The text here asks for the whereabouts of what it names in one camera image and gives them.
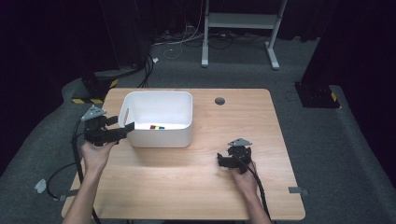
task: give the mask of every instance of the wooden table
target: wooden table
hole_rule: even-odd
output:
[[[150,89],[112,89],[103,109],[120,113],[127,93]],[[271,218],[300,220],[305,210],[270,92],[258,89],[172,89],[193,97],[191,144],[185,148],[132,148],[126,139],[113,147],[94,208],[100,218],[248,219],[242,197],[217,153],[228,143],[252,142],[252,159],[265,190]],[[215,99],[225,99],[216,105]],[[78,189],[76,178],[71,189]],[[73,197],[67,198],[63,216]]]

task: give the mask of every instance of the cable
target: cable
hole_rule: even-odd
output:
[[[76,164],[75,162],[69,163],[69,164],[67,164],[66,166],[63,166],[63,167],[59,168],[57,171],[55,171],[55,173],[53,173],[53,174],[51,175],[51,177],[49,178],[49,181],[48,181],[48,183],[47,183],[47,193],[48,193],[48,195],[49,195],[50,197],[56,199],[57,201],[59,201],[59,200],[61,199],[61,196],[57,196],[57,195],[53,194],[53,193],[50,191],[50,181],[52,180],[53,177],[55,177],[57,174],[59,174],[62,170],[66,169],[66,168],[69,167],[69,166],[75,165],[75,164]]]
[[[210,48],[212,48],[212,49],[227,49],[227,48],[229,48],[229,47],[233,44],[233,38],[230,36],[230,34],[225,34],[225,35],[227,35],[227,36],[230,37],[230,38],[224,38],[225,36],[220,36],[220,38],[218,38],[219,40],[228,40],[228,39],[231,40],[231,41],[229,42],[229,44],[226,45],[225,47],[217,48],[217,47],[214,47],[214,46],[210,45],[209,43],[208,43],[207,45],[208,45]]]
[[[79,183],[82,184],[82,181],[84,180],[84,174],[82,173],[81,159],[79,157],[78,146],[77,146],[78,137],[79,137],[79,134],[77,134],[77,131],[78,131],[78,126],[80,123],[81,123],[81,119],[78,119],[78,121],[76,122],[75,129],[73,131],[71,143],[72,143],[73,154],[74,154],[74,158],[75,158],[75,162],[76,162]],[[101,221],[100,221],[99,217],[97,216],[94,208],[92,208],[92,216],[97,224],[101,224]]]
[[[146,58],[146,63],[145,63],[145,78],[137,86],[137,88],[148,88],[149,87],[149,76],[151,75],[152,70],[154,70],[154,61],[153,61],[151,55],[148,55],[148,57],[149,57],[149,59]]]
[[[183,15],[184,15],[183,17],[184,17],[184,23],[186,25],[186,28],[185,28],[185,32],[184,32],[183,38],[181,39],[181,42],[180,42],[180,45],[179,45],[180,46],[180,51],[179,51],[179,53],[176,56],[173,56],[173,57],[166,56],[166,52],[173,51],[172,49],[168,49],[168,50],[164,51],[163,52],[163,56],[165,56],[165,58],[167,58],[167,59],[175,59],[175,58],[177,58],[178,56],[180,56],[183,53],[182,43],[183,43],[184,38],[186,37],[186,34],[187,34],[186,14],[184,13]]]
[[[184,44],[185,46],[187,46],[187,47],[190,47],[190,48],[199,48],[199,47],[202,46],[202,41],[199,42],[199,45],[194,45],[194,46],[188,45],[187,42],[183,42],[183,44]]]
[[[268,207],[267,207],[267,202],[265,201],[264,188],[262,187],[262,182],[260,181],[260,178],[257,175],[256,171],[253,171],[252,169],[250,169],[250,167],[248,167],[248,165],[246,163],[244,163],[237,156],[235,156],[235,154],[233,154],[233,156],[235,158],[237,158],[239,160],[239,162],[241,162],[253,174],[254,178],[256,179],[257,185],[259,186],[260,195],[262,197],[262,207],[264,208],[264,211],[267,214],[267,216],[271,219],[270,213],[269,213]]]
[[[183,43],[183,42],[187,42],[187,41],[190,41],[190,40],[193,40],[193,39],[195,39],[195,38],[199,38],[200,36],[202,36],[203,34],[200,34],[200,35],[198,35],[198,36],[195,36],[195,35],[197,34],[198,29],[199,29],[199,26],[200,26],[200,24],[201,24],[202,6],[203,6],[203,4],[204,4],[204,0],[201,0],[201,11],[200,11],[200,14],[199,14],[198,25],[197,25],[197,28],[195,29],[194,34],[192,34],[192,35],[191,35],[190,37],[188,37],[187,39],[184,39],[185,34],[187,33],[187,28],[186,28],[186,31],[185,31],[184,36],[183,36],[183,39],[182,39],[181,41],[177,41],[177,42],[154,43],[154,44],[152,44],[151,46],[157,46],[157,45],[162,45],[162,44],[181,44],[181,43]]]

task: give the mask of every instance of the white metal stand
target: white metal stand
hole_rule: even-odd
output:
[[[208,32],[209,27],[224,28],[250,28],[250,29],[266,29],[273,30],[270,42],[265,42],[265,48],[271,61],[273,69],[279,69],[274,53],[274,43],[276,35],[282,22],[283,12],[288,0],[282,0],[280,10],[277,15],[261,15],[261,14],[235,14],[235,13],[209,13],[209,0],[206,0],[205,7],[205,30],[204,43],[202,46],[202,67],[209,66],[209,48],[208,48]]]

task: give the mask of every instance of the white cable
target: white cable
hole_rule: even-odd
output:
[[[185,37],[185,35],[186,35],[186,33],[187,33],[186,15],[184,15],[184,20],[185,20],[185,23],[186,23],[186,31],[184,32],[184,36],[183,36],[183,39],[182,39],[181,41],[177,41],[177,42],[155,43],[155,44],[152,44],[151,46],[157,46],[157,45],[162,45],[162,44],[182,44],[182,43],[184,43],[184,42],[187,42],[187,41],[190,41],[190,40],[193,40],[193,39],[196,39],[196,38],[202,36],[202,35],[198,35],[198,36],[195,36],[195,35],[196,35],[196,33],[198,32],[199,25],[201,24],[202,6],[203,6],[203,4],[204,4],[204,0],[201,0],[201,11],[200,11],[200,14],[199,14],[198,25],[197,25],[197,28],[195,29],[194,34],[192,34],[192,36],[190,36],[190,37],[187,38],[187,39],[184,39],[184,37]]]
[[[184,35],[183,35],[183,38],[181,38],[181,41],[183,41],[184,40],[184,38],[186,37],[186,33],[187,33],[187,20],[186,20],[186,14],[185,13],[183,13],[183,15],[184,15],[184,24],[186,25],[186,31],[184,32]],[[166,50],[166,51],[164,51],[163,52],[163,56],[165,57],[165,58],[167,58],[167,59],[175,59],[175,58],[177,58],[178,56],[180,56],[181,55],[181,53],[183,53],[183,48],[181,47],[183,44],[182,44],[182,42],[180,43],[180,52],[176,55],[176,56],[174,56],[174,57],[168,57],[168,56],[166,56],[166,52],[169,52],[169,51],[173,51],[172,49],[168,49],[168,50]]]

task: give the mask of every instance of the stand leg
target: stand leg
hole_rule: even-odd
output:
[[[270,57],[271,65],[274,70],[279,69],[279,63],[277,62],[277,58],[274,53],[274,43],[276,40],[276,35],[279,30],[280,23],[282,22],[283,18],[283,12],[285,11],[286,4],[288,3],[288,0],[282,0],[282,3],[280,5],[280,9],[277,13],[275,25],[274,25],[274,30],[271,33],[271,40],[270,42],[265,42],[265,48],[267,49],[268,56]]]
[[[202,45],[202,67],[209,66],[209,47],[207,45],[207,37],[209,33],[209,0],[206,0],[205,7],[205,28],[204,28],[204,43]]]

